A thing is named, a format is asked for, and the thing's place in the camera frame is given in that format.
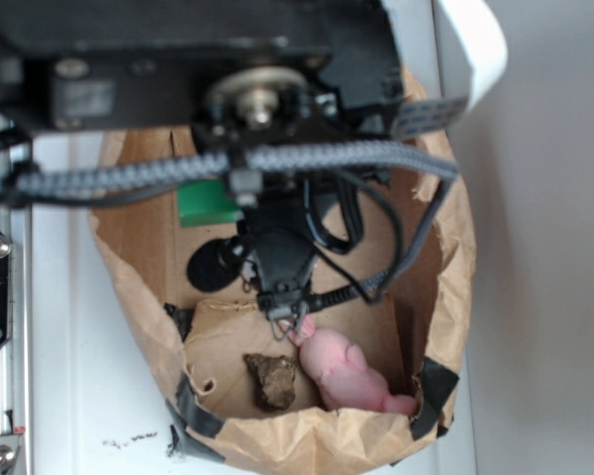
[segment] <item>brown paper bag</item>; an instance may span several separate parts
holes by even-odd
[[[424,97],[407,72],[405,82],[408,99]],[[415,144],[436,156],[452,157],[443,133],[422,136]],[[186,128],[114,133],[105,140],[102,165],[193,151]],[[436,185],[432,176],[392,173],[388,194],[403,218],[406,242]],[[368,201],[361,201],[361,207],[365,240],[344,259],[344,266],[367,276],[385,266],[392,236]],[[380,306],[370,308],[357,300],[315,316],[318,326],[357,342],[393,393],[418,398],[422,408],[414,418],[355,409],[324,411],[316,388],[301,371],[293,406],[283,413],[263,412],[253,402],[253,380],[242,355],[295,354],[295,348],[288,341],[274,341],[241,282],[206,295],[185,277],[193,251],[211,238],[234,235],[235,227],[180,228],[173,193],[96,210],[90,219],[128,324],[172,411],[180,449],[260,473],[352,474],[401,460],[450,426],[475,263],[470,207],[461,180],[451,187],[416,263],[392,284]],[[327,226],[334,231],[339,225],[332,211]],[[315,291],[342,284],[324,265],[317,267]],[[164,303],[196,309],[184,343]]]

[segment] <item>white wall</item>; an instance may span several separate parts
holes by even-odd
[[[509,69],[450,131],[476,219],[480,475],[594,474],[594,0],[487,0]]]

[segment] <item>pink newborn mouse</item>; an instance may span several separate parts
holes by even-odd
[[[365,361],[363,351],[339,332],[316,329],[307,315],[290,339],[299,346],[299,361],[321,393],[328,410],[356,408],[407,416],[418,412],[411,396],[393,396],[385,378]]]

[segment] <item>green block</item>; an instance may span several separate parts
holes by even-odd
[[[183,228],[234,223],[241,216],[222,180],[195,181],[178,188],[178,219]]]

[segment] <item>brown rock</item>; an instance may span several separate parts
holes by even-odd
[[[246,354],[248,369],[257,380],[257,403],[271,411],[285,411],[295,400],[295,358]]]

